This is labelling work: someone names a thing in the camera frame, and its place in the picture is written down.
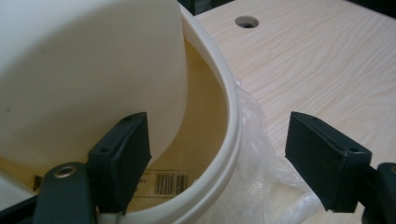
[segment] plastic bag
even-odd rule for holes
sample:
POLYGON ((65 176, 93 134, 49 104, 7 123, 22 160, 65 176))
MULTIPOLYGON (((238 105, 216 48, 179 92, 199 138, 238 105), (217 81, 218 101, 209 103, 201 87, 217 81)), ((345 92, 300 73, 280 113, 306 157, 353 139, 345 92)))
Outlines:
POLYGON ((294 168, 275 154, 261 106, 238 86, 243 113, 239 160, 226 189, 197 223, 301 223, 318 211, 320 200, 294 168), (275 191, 282 190, 279 185, 301 195, 282 211, 272 208, 275 191))

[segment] black clamp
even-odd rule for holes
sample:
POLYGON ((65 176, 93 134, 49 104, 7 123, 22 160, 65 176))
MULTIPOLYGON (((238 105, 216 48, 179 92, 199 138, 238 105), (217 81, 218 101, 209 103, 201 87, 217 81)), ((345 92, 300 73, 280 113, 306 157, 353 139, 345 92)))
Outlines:
POLYGON ((38 196, 0 212, 0 223, 96 223, 96 214, 123 213, 151 155, 146 113, 122 119, 89 152, 88 162, 48 171, 38 196))
POLYGON ((396 163, 370 166, 372 152, 324 121, 291 112, 286 158, 326 210, 353 213, 363 224, 396 223, 396 163))

